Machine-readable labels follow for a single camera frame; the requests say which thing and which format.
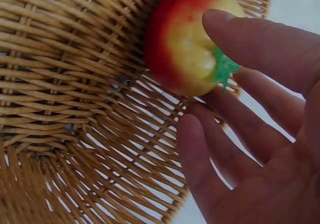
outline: white surface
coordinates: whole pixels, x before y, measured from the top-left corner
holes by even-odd
[[[320,34],[320,0],[272,0],[268,19],[296,28]],[[250,107],[267,123],[278,130],[281,128],[274,123],[262,107],[246,93],[242,93],[240,100]],[[238,139],[229,129],[229,137],[240,146]],[[175,217],[173,224],[205,224],[194,199],[190,195],[181,211]]]

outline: fake fruit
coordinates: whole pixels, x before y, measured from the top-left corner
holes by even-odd
[[[201,96],[217,85],[215,44],[202,24],[207,9],[245,15],[235,0],[163,0],[149,19],[145,63],[153,79],[177,95]]]

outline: woven rattan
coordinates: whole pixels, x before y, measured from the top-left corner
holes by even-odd
[[[172,220],[189,192],[175,126],[200,100],[145,69],[159,1],[0,0],[1,223]],[[266,17],[270,0],[237,1]]]

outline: basket weave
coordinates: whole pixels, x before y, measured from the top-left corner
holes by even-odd
[[[172,220],[188,194],[175,126],[199,99],[144,67],[159,1],[0,0],[1,223]],[[270,0],[237,1],[267,15]]]

